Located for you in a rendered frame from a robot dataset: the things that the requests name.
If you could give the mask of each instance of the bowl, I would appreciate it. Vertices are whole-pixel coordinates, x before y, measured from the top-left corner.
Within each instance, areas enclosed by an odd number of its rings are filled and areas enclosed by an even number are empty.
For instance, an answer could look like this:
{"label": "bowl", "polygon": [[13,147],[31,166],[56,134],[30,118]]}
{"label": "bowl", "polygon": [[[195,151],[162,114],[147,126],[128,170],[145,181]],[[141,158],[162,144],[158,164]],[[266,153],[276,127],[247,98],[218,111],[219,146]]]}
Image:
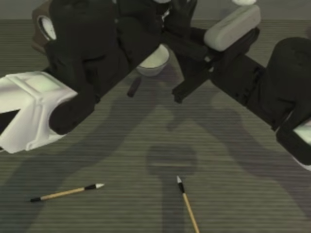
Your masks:
{"label": "bowl", "polygon": [[138,67],[139,74],[146,77],[158,75],[170,60],[170,52],[164,46],[160,45],[149,57],[147,57]]}

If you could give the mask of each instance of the wooden surface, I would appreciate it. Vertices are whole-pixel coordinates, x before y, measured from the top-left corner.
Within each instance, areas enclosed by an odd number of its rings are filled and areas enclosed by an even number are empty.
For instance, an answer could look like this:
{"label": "wooden surface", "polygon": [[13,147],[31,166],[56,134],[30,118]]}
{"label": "wooden surface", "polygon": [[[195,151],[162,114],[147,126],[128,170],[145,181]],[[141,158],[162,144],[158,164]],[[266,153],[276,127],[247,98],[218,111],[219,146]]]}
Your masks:
{"label": "wooden surface", "polygon": [[[263,22],[249,55],[266,65],[277,41],[304,36],[309,24]],[[32,33],[29,21],[0,21],[1,76],[45,67]],[[210,83],[174,103],[171,89],[181,81],[174,59],[131,99],[134,77],[59,142],[0,154],[0,233],[191,233],[176,175],[202,233],[310,232],[311,173],[269,127]],[[105,187],[27,202],[90,183]]]}

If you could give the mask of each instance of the gray wall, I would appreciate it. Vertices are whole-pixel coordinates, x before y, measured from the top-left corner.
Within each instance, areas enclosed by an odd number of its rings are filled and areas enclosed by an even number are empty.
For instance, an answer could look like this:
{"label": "gray wall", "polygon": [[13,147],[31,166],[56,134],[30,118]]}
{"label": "gray wall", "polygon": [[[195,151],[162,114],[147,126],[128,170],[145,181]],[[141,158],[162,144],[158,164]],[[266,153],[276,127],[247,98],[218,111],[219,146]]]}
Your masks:
{"label": "gray wall", "polygon": [[[30,19],[45,0],[0,0],[0,19]],[[311,20],[311,0],[258,0],[263,19]],[[236,6],[231,0],[199,0],[195,19],[220,19]]]}

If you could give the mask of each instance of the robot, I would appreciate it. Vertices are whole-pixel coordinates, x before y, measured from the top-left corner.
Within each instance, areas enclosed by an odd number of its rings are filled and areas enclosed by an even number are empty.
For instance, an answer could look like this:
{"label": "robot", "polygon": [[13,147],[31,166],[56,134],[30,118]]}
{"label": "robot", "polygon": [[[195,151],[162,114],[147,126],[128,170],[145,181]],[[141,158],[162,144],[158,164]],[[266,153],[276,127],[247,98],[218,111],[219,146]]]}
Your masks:
{"label": "robot", "polygon": [[190,24],[196,5],[196,0],[44,3],[33,15],[33,48],[49,66],[0,79],[0,147],[16,153],[61,139],[166,44],[185,79],[172,91],[177,103],[210,80],[270,125],[278,143],[311,170],[311,41],[280,41],[263,67],[246,55],[260,33],[258,6],[240,7],[205,30]]}

